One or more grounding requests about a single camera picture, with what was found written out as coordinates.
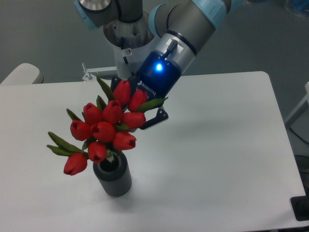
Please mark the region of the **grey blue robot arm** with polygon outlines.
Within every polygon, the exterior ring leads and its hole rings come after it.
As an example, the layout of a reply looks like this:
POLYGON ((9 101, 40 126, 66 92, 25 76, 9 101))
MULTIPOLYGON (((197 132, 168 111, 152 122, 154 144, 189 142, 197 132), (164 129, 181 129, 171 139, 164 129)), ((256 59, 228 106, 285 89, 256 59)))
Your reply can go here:
POLYGON ((160 4, 150 13, 140 0, 76 0, 89 29, 103 28, 116 67, 112 88, 124 79, 148 100, 167 96, 240 0, 189 0, 160 4))

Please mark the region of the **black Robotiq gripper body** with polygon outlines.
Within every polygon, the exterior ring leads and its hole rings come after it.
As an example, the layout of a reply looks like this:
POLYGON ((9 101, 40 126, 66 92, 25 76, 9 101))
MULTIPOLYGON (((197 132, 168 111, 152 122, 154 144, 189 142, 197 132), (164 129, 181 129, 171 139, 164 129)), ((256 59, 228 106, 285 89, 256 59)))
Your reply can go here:
POLYGON ((138 71, 128 78, 128 82, 132 94, 137 89, 141 89, 147 92, 148 101, 150 101, 166 97, 181 75, 181 71, 174 64, 153 51, 138 71))

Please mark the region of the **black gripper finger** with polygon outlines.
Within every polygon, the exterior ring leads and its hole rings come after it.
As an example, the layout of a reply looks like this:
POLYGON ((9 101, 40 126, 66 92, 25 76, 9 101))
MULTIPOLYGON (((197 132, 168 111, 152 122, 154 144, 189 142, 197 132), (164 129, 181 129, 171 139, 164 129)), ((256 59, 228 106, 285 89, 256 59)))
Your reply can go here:
POLYGON ((114 76, 111 78, 111 85, 110 88, 111 90, 115 90, 116 87, 118 86, 118 84, 122 81, 121 78, 119 78, 118 76, 114 76))
POLYGON ((153 126, 156 126, 156 125, 168 120, 168 118, 169 118, 169 115, 167 114, 165 109, 164 108, 158 108, 158 110, 156 112, 156 116, 152 119, 147 120, 141 127, 139 127, 139 129, 141 129, 141 130, 149 129, 153 126))

